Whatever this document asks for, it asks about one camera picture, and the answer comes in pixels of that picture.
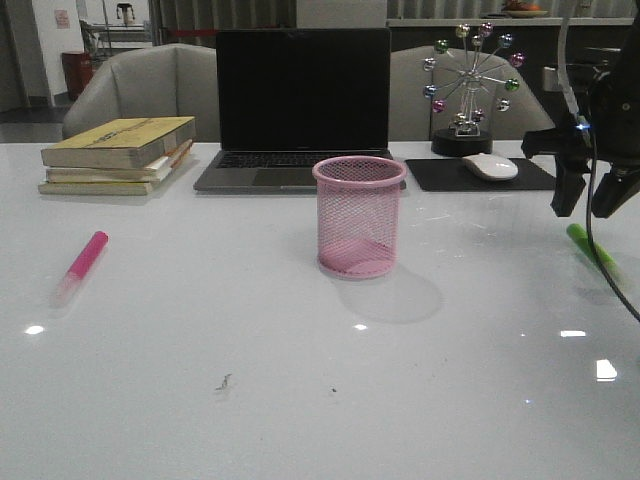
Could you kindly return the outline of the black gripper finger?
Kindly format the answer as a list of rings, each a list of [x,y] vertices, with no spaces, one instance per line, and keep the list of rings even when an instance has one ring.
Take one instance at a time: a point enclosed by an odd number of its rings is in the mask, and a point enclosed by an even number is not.
[[[555,190],[551,208],[558,217],[569,217],[586,186],[586,159],[579,156],[554,155]]]
[[[638,192],[638,167],[612,167],[593,195],[591,211],[596,218],[609,218]]]

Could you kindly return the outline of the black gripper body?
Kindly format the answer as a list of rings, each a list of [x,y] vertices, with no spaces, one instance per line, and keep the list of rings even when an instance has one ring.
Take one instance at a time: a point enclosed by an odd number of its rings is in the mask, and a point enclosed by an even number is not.
[[[594,77],[577,97],[566,62],[568,21],[557,41],[558,83],[567,115],[556,127],[529,131],[521,145],[525,157],[552,155],[558,175],[583,175],[587,161],[604,160],[623,170],[639,166],[639,21],[634,20],[613,67]]]

